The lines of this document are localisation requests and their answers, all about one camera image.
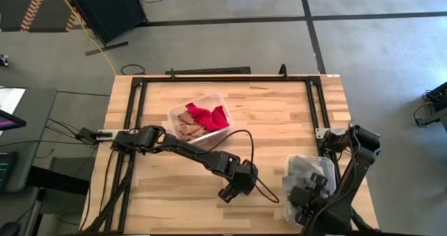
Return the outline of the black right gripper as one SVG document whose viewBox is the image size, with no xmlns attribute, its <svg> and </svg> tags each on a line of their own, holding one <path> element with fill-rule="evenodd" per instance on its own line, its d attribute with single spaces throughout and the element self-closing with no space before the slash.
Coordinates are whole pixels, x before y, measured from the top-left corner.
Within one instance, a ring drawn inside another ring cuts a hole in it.
<svg viewBox="0 0 447 236">
<path fill-rule="evenodd" d="M 316 190 L 320 194 L 329 194 L 327 188 L 328 179 L 323 175 L 313 172 L 309 178 L 309 184 L 316 186 Z M 288 197 L 288 201 L 293 208 L 293 220 L 305 226 L 312 215 L 312 203 L 316 198 L 316 192 L 310 187 L 294 186 Z"/>
</svg>

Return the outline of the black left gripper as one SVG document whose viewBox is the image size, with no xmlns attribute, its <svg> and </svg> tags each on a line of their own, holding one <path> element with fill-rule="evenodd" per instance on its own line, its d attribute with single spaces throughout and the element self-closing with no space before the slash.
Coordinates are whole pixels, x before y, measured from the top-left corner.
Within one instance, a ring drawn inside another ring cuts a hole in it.
<svg viewBox="0 0 447 236">
<path fill-rule="evenodd" d="M 224 189 L 218 192 L 218 196 L 229 203 L 239 194 L 248 196 L 254 189 L 258 176 L 257 167 L 248 159 L 241 163 L 233 163 L 230 167 L 230 177 L 224 177 L 228 182 Z"/>
</svg>

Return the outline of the gray smooth towel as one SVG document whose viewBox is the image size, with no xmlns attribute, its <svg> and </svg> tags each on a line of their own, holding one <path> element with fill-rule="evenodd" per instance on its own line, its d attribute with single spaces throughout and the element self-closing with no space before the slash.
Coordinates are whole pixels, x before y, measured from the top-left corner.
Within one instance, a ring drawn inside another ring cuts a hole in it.
<svg viewBox="0 0 447 236">
<path fill-rule="evenodd" d="M 311 180 L 314 173 L 327 179 L 321 195 L 323 197 L 332 195 L 335 192 L 336 183 L 335 167 L 330 159 L 319 156 L 289 156 L 286 162 L 286 173 L 282 179 L 285 195 L 289 196 L 294 186 L 315 187 L 315 182 Z"/>
</svg>

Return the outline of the orange towel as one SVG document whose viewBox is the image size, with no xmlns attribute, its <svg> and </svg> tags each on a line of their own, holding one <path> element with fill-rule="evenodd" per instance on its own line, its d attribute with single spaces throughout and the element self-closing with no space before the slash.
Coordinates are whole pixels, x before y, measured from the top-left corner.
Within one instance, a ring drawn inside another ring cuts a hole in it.
<svg viewBox="0 0 447 236">
<path fill-rule="evenodd" d="M 179 132 L 180 140 L 187 142 L 200 138 L 209 133 L 209 131 L 207 131 L 200 124 L 182 124 L 179 126 Z"/>
</svg>

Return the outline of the red towel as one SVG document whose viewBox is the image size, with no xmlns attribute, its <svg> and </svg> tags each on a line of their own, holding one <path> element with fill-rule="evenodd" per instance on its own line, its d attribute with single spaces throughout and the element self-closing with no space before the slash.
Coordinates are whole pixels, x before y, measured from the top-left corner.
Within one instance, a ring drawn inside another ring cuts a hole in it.
<svg viewBox="0 0 447 236">
<path fill-rule="evenodd" d="M 191 117 L 206 131 L 214 132 L 229 127 L 222 105 L 216 106 L 213 111 L 209 111 L 204 108 L 199 108 L 193 103 L 188 103 L 186 109 Z"/>
</svg>

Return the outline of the clear plastic bin white label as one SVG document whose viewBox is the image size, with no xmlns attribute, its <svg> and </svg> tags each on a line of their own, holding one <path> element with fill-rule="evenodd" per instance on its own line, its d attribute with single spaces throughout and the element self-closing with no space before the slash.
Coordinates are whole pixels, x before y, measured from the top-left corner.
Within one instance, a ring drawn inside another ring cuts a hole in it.
<svg viewBox="0 0 447 236">
<path fill-rule="evenodd" d="M 213 140 L 216 140 L 217 138 L 222 138 L 227 134 L 233 126 L 233 117 L 230 114 L 230 110 L 228 106 L 226 105 L 226 102 L 221 94 L 208 94 L 205 96 L 201 96 L 198 98 L 190 99 L 184 103 L 181 103 L 168 111 L 168 120 L 171 125 L 171 131 L 172 133 L 180 139 L 180 132 L 179 132 L 179 126 L 181 125 L 178 122 L 177 116 L 184 112 L 186 109 L 186 105 L 188 103 L 193 103 L 199 108 L 204 108 L 209 111 L 213 111 L 213 109 L 216 106 L 223 106 L 224 112 L 226 114 L 226 118 L 229 123 L 229 127 L 223 128 L 219 131 L 210 132 L 207 135 L 204 135 L 200 138 L 197 138 L 195 140 L 188 141 L 188 143 L 193 145 L 206 145 L 210 144 Z"/>
</svg>

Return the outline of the gray desk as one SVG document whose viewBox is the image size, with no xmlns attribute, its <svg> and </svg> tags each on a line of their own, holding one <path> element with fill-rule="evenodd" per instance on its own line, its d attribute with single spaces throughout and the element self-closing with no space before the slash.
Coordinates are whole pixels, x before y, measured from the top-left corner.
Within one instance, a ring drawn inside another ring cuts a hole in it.
<svg viewBox="0 0 447 236">
<path fill-rule="evenodd" d="M 13 114 L 27 125 L 0 135 L 0 152 L 17 153 L 12 175 L 4 188 L 6 193 L 20 192 L 26 186 L 55 97 L 55 89 L 26 89 Z"/>
</svg>

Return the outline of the black divider panel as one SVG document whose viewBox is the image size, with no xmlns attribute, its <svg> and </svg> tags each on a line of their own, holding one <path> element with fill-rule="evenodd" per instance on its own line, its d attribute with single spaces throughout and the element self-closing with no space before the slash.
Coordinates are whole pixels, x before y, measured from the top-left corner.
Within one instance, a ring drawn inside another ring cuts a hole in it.
<svg viewBox="0 0 447 236">
<path fill-rule="evenodd" d="M 85 52 L 87 56 L 128 45 L 127 42 L 108 43 L 136 27 L 149 24 L 140 0 L 71 0 L 69 4 L 75 6 L 82 20 L 103 44 Z"/>
</svg>

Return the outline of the small dark screen device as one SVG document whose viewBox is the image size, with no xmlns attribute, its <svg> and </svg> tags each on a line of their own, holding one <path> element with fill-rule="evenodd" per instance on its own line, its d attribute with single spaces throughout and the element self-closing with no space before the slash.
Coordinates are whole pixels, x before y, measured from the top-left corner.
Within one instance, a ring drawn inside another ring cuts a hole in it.
<svg viewBox="0 0 447 236">
<path fill-rule="evenodd" d="M 0 152 L 0 193 L 6 190 L 17 163 L 17 152 Z"/>
</svg>

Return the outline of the dark tilted monitor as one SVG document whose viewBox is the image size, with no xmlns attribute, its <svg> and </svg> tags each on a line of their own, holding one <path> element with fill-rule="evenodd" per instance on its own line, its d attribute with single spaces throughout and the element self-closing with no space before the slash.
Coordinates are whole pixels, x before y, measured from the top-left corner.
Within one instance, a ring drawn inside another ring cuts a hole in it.
<svg viewBox="0 0 447 236">
<path fill-rule="evenodd" d="M 0 110 L 0 131 L 7 131 L 15 128 L 25 127 L 27 123 L 12 114 Z"/>
</svg>

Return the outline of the white paper sheet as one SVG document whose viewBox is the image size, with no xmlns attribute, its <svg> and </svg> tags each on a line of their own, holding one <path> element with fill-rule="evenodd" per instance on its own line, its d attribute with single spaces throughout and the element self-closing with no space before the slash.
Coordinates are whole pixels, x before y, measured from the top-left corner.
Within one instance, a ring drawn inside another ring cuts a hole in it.
<svg viewBox="0 0 447 236">
<path fill-rule="evenodd" d="M 13 114 L 25 89 L 0 87 L 0 110 Z"/>
</svg>

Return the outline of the dark rug orange stripes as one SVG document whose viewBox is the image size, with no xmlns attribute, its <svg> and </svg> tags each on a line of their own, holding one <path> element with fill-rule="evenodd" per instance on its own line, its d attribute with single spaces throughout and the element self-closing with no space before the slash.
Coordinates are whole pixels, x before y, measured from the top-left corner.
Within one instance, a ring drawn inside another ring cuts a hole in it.
<svg viewBox="0 0 447 236">
<path fill-rule="evenodd" d="M 0 0 L 0 30 L 69 32 L 80 23 L 71 0 Z"/>
</svg>

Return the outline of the black metal table frame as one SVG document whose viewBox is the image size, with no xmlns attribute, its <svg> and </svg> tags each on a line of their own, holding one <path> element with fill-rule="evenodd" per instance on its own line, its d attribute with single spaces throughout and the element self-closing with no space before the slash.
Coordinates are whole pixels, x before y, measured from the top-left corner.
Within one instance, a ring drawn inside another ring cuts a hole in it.
<svg viewBox="0 0 447 236">
<path fill-rule="evenodd" d="M 351 122 L 337 75 L 142 75 L 115 78 L 106 129 L 164 126 L 169 109 L 221 94 L 232 129 L 213 140 L 220 150 L 253 159 L 262 183 L 283 198 L 289 156 L 316 156 L 317 129 Z M 202 165 L 169 152 L 119 154 L 99 145 L 86 202 L 85 227 L 76 236 L 280 235 L 301 227 L 284 219 L 284 203 L 259 191 L 230 203 L 218 197 L 226 181 Z"/>
</svg>

